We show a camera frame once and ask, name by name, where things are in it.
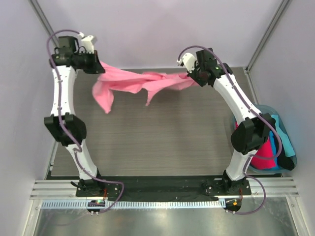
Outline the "light pink t shirt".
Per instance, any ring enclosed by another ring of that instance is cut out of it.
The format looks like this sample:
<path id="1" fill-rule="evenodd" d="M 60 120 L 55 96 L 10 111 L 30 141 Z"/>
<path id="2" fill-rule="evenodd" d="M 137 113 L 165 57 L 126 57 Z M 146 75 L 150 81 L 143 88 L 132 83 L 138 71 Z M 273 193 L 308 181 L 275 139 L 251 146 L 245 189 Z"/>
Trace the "light pink t shirt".
<path id="1" fill-rule="evenodd" d="M 146 71 L 135 73 L 121 70 L 101 63 L 105 73 L 100 74 L 92 88 L 92 95 L 103 111 L 108 114 L 114 103 L 114 91 L 137 94 L 141 90 L 147 91 L 146 106 L 149 106 L 153 97 L 163 89 L 184 90 L 197 86 L 197 83 L 187 73 L 160 73 Z"/>

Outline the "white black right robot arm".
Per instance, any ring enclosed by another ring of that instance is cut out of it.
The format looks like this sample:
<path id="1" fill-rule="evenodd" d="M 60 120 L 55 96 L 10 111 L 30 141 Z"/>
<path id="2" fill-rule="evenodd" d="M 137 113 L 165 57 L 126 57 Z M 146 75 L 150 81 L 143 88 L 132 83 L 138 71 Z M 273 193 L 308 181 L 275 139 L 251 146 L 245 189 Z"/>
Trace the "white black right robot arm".
<path id="1" fill-rule="evenodd" d="M 251 103 L 231 68 L 217 59 L 212 49 L 200 50 L 195 55 L 185 53 L 178 63 L 201 87 L 213 87 L 234 115 L 237 127 L 230 138 L 234 151 L 222 175 L 222 189 L 229 195 L 237 193 L 246 180 L 250 161 L 268 140 L 272 117 Z"/>

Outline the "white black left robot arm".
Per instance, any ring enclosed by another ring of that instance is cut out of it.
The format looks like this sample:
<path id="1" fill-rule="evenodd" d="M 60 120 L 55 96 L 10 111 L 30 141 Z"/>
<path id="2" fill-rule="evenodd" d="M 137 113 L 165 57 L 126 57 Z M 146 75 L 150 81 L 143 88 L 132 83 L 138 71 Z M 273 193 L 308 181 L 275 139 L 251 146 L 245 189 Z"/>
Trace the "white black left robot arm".
<path id="1" fill-rule="evenodd" d="M 104 192 L 104 183 L 99 181 L 99 170 L 86 145 L 87 128 L 75 114 L 73 102 L 74 83 L 79 70 L 86 74 L 105 73 L 94 48 L 95 42 L 95 36 L 85 36 L 83 33 L 77 37 L 59 37 L 59 46 L 49 58 L 54 77 L 54 98 L 50 115 L 44 118 L 44 125 L 75 162 L 79 181 L 73 186 L 97 197 Z"/>

